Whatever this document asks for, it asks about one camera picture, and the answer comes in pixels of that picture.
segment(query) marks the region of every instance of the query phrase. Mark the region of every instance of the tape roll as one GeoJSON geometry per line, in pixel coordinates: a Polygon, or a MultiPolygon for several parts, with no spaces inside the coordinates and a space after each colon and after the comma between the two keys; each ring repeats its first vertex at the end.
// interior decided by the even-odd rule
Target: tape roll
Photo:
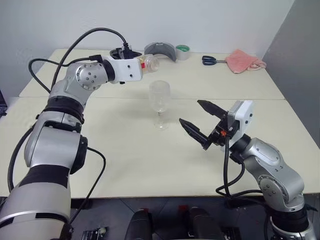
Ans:
{"type": "Polygon", "coordinates": [[[190,47],[187,45],[178,45],[175,47],[175,55],[178,60],[187,60],[190,55],[190,47]]]}

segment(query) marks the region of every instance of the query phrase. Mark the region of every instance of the pink towel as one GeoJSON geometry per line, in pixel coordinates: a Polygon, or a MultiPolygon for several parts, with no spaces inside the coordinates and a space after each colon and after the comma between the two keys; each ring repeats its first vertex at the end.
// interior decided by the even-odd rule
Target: pink towel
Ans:
{"type": "Polygon", "coordinates": [[[225,60],[230,70],[235,74],[240,74],[245,70],[256,71],[267,66],[264,61],[261,61],[256,56],[250,56],[240,49],[235,50],[225,60]]]}

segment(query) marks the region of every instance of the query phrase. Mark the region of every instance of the white wall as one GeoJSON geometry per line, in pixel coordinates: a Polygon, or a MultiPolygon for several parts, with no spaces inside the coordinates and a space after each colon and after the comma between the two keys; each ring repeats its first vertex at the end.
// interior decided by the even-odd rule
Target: white wall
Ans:
{"type": "MultiPolygon", "coordinates": [[[[135,50],[155,41],[186,44],[193,52],[263,57],[294,0],[2,0],[0,89],[17,96],[31,79],[27,63],[67,48],[94,27],[113,28],[135,50]]],[[[80,48],[121,46],[109,33],[94,33],[80,48]]]]}

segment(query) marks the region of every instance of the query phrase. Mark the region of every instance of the scissors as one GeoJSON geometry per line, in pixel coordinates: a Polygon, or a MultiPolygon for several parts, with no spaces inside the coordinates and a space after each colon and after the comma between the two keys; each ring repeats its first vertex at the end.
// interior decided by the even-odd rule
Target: scissors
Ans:
{"type": "Polygon", "coordinates": [[[202,64],[206,66],[211,66],[215,64],[226,64],[227,61],[225,60],[217,60],[213,56],[202,56],[202,64]]]}

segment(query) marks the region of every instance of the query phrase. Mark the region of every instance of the white table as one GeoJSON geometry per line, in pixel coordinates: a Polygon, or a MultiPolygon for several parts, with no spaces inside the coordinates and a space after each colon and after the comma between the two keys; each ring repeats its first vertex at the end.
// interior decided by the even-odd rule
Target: white table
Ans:
{"type": "MultiPolygon", "coordinates": [[[[54,51],[50,60],[59,62],[65,49],[54,51]]],[[[77,58],[91,55],[109,55],[108,50],[80,50],[72,51],[65,61],[68,63],[77,58]]],[[[161,57],[160,68],[157,72],[148,73],[140,82],[120,84],[104,84],[91,96],[97,98],[134,98],[148,97],[151,81],[165,80],[170,84],[172,97],[175,99],[273,99],[283,100],[279,91],[265,69],[245,71],[234,74],[227,64],[219,63],[214,66],[204,66],[202,56],[210,55],[218,60],[224,60],[227,54],[193,53],[186,61],[173,62],[168,57],[161,57]]],[[[49,88],[57,66],[45,63],[37,76],[49,88]]],[[[64,78],[66,68],[62,68],[58,80],[64,78]]],[[[33,79],[21,92],[20,97],[45,97],[48,93],[33,79]]]]}
{"type": "MultiPolygon", "coordinates": [[[[13,149],[46,102],[46,97],[20,97],[9,108],[8,115],[0,119],[0,196],[9,194],[7,166],[13,149]]],[[[229,109],[235,101],[212,102],[229,109]]],[[[288,102],[258,99],[254,103],[254,119],[247,134],[280,150],[286,163],[302,176],[305,193],[320,192],[320,150],[288,102]]],[[[223,184],[224,153],[215,145],[204,151],[187,135],[178,119],[191,121],[206,135],[219,120],[202,110],[194,99],[172,100],[166,114],[170,125],[164,131],[155,129],[155,115],[147,99],[92,97],[88,101],[81,134],[88,138],[90,147],[107,158],[107,169],[92,193],[93,198],[216,195],[215,188],[223,184]]],[[[100,157],[88,152],[84,167],[70,177],[73,198],[87,195],[101,167],[100,157]]],[[[27,171],[20,151],[14,183],[27,171]]],[[[230,179],[239,171],[240,166],[230,161],[230,179]]],[[[257,187],[255,179],[246,172],[231,191],[257,187]]]]}

